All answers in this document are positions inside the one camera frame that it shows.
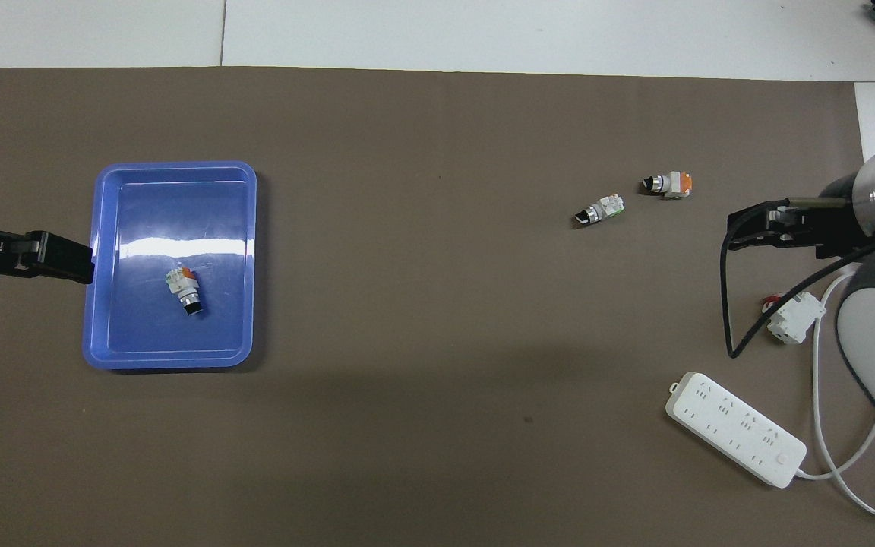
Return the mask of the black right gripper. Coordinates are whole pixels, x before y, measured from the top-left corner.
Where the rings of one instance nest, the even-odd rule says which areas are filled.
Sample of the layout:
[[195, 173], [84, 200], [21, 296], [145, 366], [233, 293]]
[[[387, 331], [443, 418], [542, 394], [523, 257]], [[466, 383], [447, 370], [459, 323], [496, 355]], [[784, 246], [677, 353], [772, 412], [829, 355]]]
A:
[[727, 216], [726, 251], [747, 247], [816, 247], [816, 259], [841, 258], [862, 249], [875, 239], [866, 235], [855, 218], [853, 190], [857, 173], [852, 172], [826, 185], [820, 198], [844, 198], [841, 208], [817, 211], [816, 236], [812, 232], [789, 231], [798, 222], [798, 212], [788, 198], [764, 201]]

